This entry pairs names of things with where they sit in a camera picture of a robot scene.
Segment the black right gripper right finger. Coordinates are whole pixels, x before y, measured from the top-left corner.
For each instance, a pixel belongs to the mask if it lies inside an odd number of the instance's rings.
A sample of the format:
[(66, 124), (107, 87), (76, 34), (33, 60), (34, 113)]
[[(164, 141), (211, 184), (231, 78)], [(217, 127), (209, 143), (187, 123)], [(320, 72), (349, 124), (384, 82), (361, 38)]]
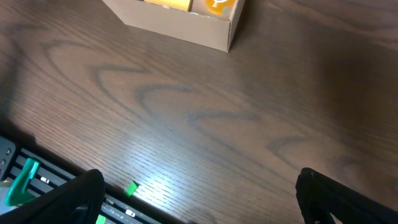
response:
[(305, 224), (397, 223), (397, 212), (308, 167), (300, 171), (296, 198)]

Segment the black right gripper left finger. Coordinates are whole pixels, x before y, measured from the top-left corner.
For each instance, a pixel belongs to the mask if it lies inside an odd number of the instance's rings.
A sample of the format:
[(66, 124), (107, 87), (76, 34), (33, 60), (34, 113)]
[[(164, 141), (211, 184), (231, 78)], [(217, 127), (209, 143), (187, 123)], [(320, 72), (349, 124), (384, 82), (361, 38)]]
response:
[(104, 178), (97, 169), (53, 189), (33, 201), (1, 215), (1, 224), (95, 224), (104, 200)]

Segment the brown cardboard box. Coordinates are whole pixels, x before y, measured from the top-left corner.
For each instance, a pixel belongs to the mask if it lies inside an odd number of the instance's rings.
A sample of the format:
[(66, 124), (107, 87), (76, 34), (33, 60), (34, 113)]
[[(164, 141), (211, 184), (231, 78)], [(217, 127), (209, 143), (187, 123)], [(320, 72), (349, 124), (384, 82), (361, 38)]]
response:
[(103, 2), (128, 26), (228, 52), (245, 0), (233, 4), (228, 19), (181, 11), (145, 1), (103, 0)]

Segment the yellow clear tape roll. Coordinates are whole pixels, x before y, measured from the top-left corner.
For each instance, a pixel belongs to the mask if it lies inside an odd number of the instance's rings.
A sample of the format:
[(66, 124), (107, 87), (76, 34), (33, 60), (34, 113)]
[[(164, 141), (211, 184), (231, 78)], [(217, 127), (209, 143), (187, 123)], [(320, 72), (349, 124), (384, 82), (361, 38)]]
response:
[(213, 14), (224, 15), (232, 10), (234, 3), (235, 0), (205, 0), (205, 7)]

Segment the yellow sticky note pad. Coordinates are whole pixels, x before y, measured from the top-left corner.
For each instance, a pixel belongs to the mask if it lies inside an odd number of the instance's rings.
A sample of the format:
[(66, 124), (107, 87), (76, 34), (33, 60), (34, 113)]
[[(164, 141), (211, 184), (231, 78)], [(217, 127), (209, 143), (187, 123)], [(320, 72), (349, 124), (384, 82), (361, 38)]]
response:
[(171, 7), (181, 11), (189, 11), (191, 6), (191, 0), (145, 0), (145, 2)]

